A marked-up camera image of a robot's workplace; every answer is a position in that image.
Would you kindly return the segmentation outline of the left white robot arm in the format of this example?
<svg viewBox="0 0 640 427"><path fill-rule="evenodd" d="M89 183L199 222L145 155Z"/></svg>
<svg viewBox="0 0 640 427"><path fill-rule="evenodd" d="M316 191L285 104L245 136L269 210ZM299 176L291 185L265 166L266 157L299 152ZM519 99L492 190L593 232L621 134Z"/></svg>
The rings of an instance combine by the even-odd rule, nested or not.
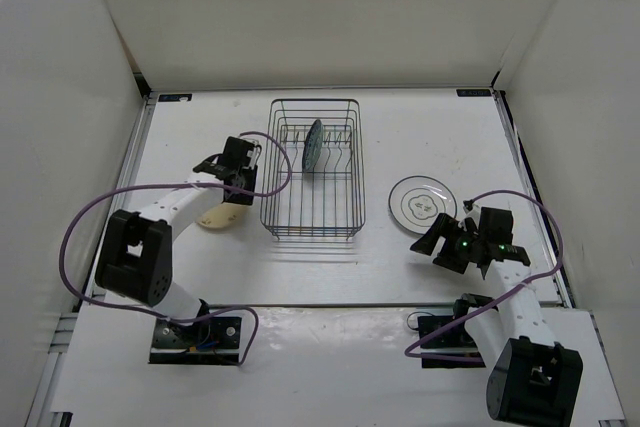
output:
<svg viewBox="0 0 640 427"><path fill-rule="evenodd" d="M229 137L223 152L197 164L187 179L153 203L135 211L120 209L107 223L96 284L178 319L175 335L188 347L206 342L210 324L203 300L173 280L173 244L212 207L253 203L257 159L255 141Z"/></svg>

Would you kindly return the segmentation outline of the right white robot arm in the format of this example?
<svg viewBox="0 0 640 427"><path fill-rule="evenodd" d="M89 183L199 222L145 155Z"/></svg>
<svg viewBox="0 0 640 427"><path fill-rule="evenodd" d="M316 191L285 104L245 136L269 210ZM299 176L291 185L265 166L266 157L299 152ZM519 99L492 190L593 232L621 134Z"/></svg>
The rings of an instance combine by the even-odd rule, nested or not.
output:
<svg viewBox="0 0 640 427"><path fill-rule="evenodd" d="M466 294L467 311L448 323L452 340L476 345L489 370L489 416L522 426L568 426L583 372L580 353L563 347L546 322L532 286L526 250L513 242L509 210L465 206L462 220L441 213L411 251L464 273L475 265L492 289Z"/></svg>

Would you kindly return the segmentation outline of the white plate with dark rim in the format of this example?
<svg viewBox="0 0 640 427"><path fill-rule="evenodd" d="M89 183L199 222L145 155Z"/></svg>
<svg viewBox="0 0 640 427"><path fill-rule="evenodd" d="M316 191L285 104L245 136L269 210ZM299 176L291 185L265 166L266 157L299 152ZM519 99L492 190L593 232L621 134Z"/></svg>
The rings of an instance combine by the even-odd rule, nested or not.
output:
<svg viewBox="0 0 640 427"><path fill-rule="evenodd" d="M439 180L413 175L399 180L391 189L388 208L403 230L423 235L439 214L456 217L458 205L453 192Z"/></svg>

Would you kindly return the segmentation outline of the beige plate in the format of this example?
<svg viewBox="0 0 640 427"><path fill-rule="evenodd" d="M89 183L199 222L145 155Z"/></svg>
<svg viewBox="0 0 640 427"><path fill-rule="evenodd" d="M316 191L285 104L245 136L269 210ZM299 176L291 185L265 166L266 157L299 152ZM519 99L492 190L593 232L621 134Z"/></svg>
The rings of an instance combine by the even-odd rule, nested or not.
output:
<svg viewBox="0 0 640 427"><path fill-rule="evenodd" d="M247 205L224 202L202 214L196 223L204 229L224 230L240 221L247 211Z"/></svg>

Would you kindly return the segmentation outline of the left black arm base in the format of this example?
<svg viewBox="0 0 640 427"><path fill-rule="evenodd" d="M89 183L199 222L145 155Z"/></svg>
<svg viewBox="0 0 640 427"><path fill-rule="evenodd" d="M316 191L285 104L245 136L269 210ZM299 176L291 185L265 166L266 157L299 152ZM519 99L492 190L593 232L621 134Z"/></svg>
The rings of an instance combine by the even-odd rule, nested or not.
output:
<svg viewBox="0 0 640 427"><path fill-rule="evenodd" d="M235 365L240 357L242 318L214 317L202 327L158 320L148 363L152 365Z"/></svg>

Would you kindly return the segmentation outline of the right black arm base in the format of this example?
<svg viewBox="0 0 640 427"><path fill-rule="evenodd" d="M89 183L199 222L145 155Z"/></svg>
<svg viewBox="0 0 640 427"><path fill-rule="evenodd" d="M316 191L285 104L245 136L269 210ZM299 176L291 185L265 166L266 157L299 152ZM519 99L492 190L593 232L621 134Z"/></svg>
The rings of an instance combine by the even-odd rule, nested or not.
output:
<svg viewBox="0 0 640 427"><path fill-rule="evenodd" d="M419 338L435 332L450 322L463 317L470 310L484 306L491 301L490 297L477 294L463 294L450 309L436 308L428 310L418 309L408 314L406 326L415 332ZM463 324L443 333L441 336L421 346L425 353L455 357L456 360L422 359L423 369L454 369L454 368L483 368L478 348L465 330Z"/></svg>

